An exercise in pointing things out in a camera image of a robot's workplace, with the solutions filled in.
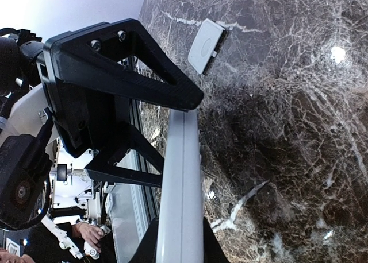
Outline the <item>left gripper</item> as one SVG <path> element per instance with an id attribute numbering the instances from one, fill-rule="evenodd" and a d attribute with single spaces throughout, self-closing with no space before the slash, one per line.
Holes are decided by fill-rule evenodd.
<path id="1" fill-rule="evenodd" d="M 101 22 L 46 41 L 37 60 L 44 92 L 67 152 L 99 153 L 92 180 L 160 188 L 164 158 L 129 124 L 132 99 L 189 111 L 204 92 L 135 19 Z"/>

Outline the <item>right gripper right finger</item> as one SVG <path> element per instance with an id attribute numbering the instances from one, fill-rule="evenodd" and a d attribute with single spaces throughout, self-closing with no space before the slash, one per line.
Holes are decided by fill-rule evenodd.
<path id="1" fill-rule="evenodd" d="M 205 217 L 203 220 L 203 238 L 205 263 L 229 263 L 208 220 Z"/>

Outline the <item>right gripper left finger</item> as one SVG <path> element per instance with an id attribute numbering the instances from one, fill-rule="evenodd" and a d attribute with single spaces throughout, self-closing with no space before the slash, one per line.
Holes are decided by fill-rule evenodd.
<path id="1" fill-rule="evenodd" d="M 154 218 L 129 263 L 156 262 L 159 218 Z"/>

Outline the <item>white remote control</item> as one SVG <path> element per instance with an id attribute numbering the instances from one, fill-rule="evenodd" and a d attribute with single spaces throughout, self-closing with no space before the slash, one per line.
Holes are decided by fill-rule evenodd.
<path id="1" fill-rule="evenodd" d="M 197 112 L 171 110 L 156 262 L 203 262 L 203 197 Z"/>

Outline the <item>white battery cover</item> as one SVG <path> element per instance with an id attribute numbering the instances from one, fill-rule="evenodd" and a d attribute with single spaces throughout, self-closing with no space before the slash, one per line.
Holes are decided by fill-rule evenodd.
<path id="1" fill-rule="evenodd" d="M 203 74 L 211 57 L 216 57 L 215 48 L 225 29 L 210 19 L 201 24 L 189 50 L 188 61 L 198 74 Z"/>

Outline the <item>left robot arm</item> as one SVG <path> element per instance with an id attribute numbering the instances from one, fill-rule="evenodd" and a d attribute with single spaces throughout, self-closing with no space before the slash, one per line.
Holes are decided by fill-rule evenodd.
<path id="1" fill-rule="evenodd" d="M 96 181 L 161 187 L 164 158 L 130 123 L 141 101 L 190 111 L 202 90 L 135 19 L 98 23 L 43 42 L 29 30 L 1 30 L 1 94 L 39 85 L 73 157 L 88 149 Z"/>

